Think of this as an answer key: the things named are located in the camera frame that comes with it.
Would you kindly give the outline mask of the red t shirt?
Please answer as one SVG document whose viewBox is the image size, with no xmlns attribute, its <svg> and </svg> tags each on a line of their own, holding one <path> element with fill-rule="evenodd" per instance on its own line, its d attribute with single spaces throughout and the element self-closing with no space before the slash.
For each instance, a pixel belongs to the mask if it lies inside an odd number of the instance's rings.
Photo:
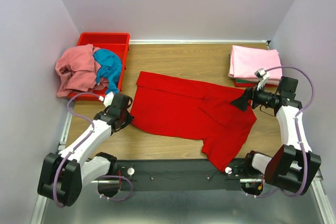
<svg viewBox="0 0 336 224">
<path fill-rule="evenodd" d="M 231 105 L 243 90 L 142 71 L 132 124 L 154 134 L 203 142 L 202 153 L 221 172 L 245 144 L 257 118 Z"/>
</svg>

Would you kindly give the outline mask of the dusty pink t shirt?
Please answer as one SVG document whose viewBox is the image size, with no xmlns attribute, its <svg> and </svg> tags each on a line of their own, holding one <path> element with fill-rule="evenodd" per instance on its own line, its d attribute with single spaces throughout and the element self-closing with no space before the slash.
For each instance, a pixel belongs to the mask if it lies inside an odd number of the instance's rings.
<svg viewBox="0 0 336 224">
<path fill-rule="evenodd" d="M 108 86 L 106 78 L 97 79 L 101 65 L 93 54 L 98 50 L 98 47 L 87 44 L 71 47 L 62 54 L 55 66 L 56 74 L 60 77 L 56 97 L 66 97 L 72 92 L 103 90 Z"/>
</svg>

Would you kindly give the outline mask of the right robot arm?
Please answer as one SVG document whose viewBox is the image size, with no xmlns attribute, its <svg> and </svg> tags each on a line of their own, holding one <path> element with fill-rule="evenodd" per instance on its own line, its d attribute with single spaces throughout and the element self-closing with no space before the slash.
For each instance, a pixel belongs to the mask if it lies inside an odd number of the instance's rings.
<svg viewBox="0 0 336 224">
<path fill-rule="evenodd" d="M 264 182 L 277 187 L 289 197 L 304 195 L 321 165 L 321 157 L 313 153 L 302 123 L 303 106 L 295 99 L 298 80 L 281 77 L 276 92 L 265 91 L 270 75 L 258 76 L 258 83 L 246 88 L 231 105 L 247 111 L 271 108 L 281 134 L 281 147 L 273 157 L 251 151 L 245 157 L 245 167 L 259 171 Z"/>
</svg>

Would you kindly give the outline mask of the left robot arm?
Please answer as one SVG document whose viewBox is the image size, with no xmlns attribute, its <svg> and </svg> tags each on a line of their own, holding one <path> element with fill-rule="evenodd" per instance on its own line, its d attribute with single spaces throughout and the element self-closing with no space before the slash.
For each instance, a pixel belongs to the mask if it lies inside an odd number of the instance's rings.
<svg viewBox="0 0 336 224">
<path fill-rule="evenodd" d="M 125 94 L 113 93 L 98 96 L 105 107 L 89 122 L 89 127 L 68 147 L 59 153 L 49 153 L 43 161 L 37 192 L 54 201 L 57 207 L 70 207 L 78 199 L 82 188 L 96 179 L 130 180 L 117 171 L 117 158 L 93 151 L 114 133 L 131 124 L 129 112 L 133 99 Z"/>
</svg>

